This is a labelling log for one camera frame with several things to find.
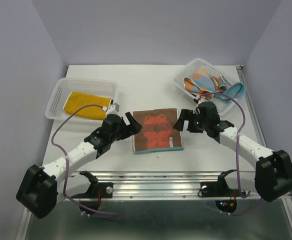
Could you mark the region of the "red and brown towel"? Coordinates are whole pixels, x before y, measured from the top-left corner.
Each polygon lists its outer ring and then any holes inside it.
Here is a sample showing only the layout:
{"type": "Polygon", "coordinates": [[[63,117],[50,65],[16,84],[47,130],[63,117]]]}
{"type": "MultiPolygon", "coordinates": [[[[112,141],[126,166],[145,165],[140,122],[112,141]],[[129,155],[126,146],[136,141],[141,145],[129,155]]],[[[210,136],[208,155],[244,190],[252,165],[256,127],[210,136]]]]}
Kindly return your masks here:
{"type": "Polygon", "coordinates": [[[134,119],[142,126],[141,131],[133,136],[134,153],[183,150],[182,134],[174,129],[178,113],[176,108],[134,111],[134,119]]]}

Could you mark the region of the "orange and blue spotted towel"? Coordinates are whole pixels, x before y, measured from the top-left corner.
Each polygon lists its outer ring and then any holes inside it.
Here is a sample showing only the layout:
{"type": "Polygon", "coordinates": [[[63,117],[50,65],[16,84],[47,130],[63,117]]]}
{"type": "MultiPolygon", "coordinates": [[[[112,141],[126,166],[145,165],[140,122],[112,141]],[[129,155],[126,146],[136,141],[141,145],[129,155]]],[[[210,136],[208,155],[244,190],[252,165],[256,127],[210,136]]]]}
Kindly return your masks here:
{"type": "Polygon", "coordinates": [[[224,76],[213,76],[207,73],[204,68],[195,70],[190,76],[183,79],[184,89],[191,94],[201,95],[205,100],[211,100],[212,93],[224,93],[232,84],[224,79],[224,76]]]}

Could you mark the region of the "yellow and blue towel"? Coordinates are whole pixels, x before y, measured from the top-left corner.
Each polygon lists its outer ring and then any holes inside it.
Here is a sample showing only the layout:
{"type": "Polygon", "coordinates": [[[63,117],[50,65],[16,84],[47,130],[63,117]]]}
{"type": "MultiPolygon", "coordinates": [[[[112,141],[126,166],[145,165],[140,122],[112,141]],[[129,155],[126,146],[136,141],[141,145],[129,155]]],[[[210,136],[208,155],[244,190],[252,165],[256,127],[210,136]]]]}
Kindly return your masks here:
{"type": "Polygon", "coordinates": [[[78,109],[88,106],[80,110],[75,116],[89,120],[104,120],[106,112],[102,110],[103,107],[108,108],[112,103],[109,97],[101,97],[82,92],[71,92],[63,107],[65,113],[72,115],[78,109]]]}

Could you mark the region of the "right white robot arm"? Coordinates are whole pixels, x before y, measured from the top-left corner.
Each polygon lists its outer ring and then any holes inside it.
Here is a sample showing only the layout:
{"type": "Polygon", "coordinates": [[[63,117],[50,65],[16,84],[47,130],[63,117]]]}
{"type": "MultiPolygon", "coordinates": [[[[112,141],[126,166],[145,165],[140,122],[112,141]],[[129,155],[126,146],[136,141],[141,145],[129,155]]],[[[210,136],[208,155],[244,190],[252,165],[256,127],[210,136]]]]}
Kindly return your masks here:
{"type": "Polygon", "coordinates": [[[254,172],[238,173],[237,169],[222,172],[217,181],[202,188],[203,197],[226,197],[233,190],[239,194],[257,193],[263,200],[272,202],[292,191],[292,161],[284,150],[275,151],[242,135],[235,126],[221,120],[213,102],[202,102],[194,110],[182,109],[174,129],[181,132],[188,122],[190,133],[205,132],[217,143],[228,147],[243,158],[254,172]]]}

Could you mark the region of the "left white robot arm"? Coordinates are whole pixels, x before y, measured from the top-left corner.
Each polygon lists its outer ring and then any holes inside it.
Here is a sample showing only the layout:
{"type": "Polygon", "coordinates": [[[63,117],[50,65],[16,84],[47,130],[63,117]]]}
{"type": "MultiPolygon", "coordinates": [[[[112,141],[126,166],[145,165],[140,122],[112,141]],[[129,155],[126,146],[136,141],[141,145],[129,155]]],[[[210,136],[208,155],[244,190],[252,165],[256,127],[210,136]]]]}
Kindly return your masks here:
{"type": "Polygon", "coordinates": [[[70,174],[101,157],[114,142],[134,136],[142,130],[142,125],[130,112],[125,115],[129,124],[122,117],[109,114],[100,127],[73,150],[65,152],[63,157],[43,166],[30,166],[21,181],[16,199],[38,219],[46,217],[58,202],[71,197],[67,193],[70,174]]]}

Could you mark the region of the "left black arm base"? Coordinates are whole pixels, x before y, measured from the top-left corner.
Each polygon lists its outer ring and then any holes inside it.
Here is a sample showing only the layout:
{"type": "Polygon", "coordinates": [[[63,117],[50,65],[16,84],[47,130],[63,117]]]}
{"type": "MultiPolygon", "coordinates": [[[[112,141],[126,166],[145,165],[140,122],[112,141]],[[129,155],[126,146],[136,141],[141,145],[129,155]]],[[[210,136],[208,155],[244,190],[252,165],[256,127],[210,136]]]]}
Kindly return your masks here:
{"type": "Polygon", "coordinates": [[[87,208],[99,211],[103,199],[113,197],[114,184],[112,182],[92,183],[85,193],[80,193],[74,198],[87,208]]]}

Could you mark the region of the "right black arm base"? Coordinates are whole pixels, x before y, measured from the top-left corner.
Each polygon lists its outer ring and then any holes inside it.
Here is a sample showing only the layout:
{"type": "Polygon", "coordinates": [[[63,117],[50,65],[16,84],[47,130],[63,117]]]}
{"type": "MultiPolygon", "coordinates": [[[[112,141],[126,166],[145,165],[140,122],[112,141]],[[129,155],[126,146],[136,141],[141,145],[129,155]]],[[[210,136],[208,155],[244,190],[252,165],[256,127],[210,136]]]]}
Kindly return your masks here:
{"type": "Polygon", "coordinates": [[[197,195],[200,198],[217,198],[214,201],[216,209],[213,208],[213,210],[231,215],[237,209],[237,197],[240,196],[240,191],[227,186],[219,187],[216,181],[207,181],[203,183],[197,195]]]}

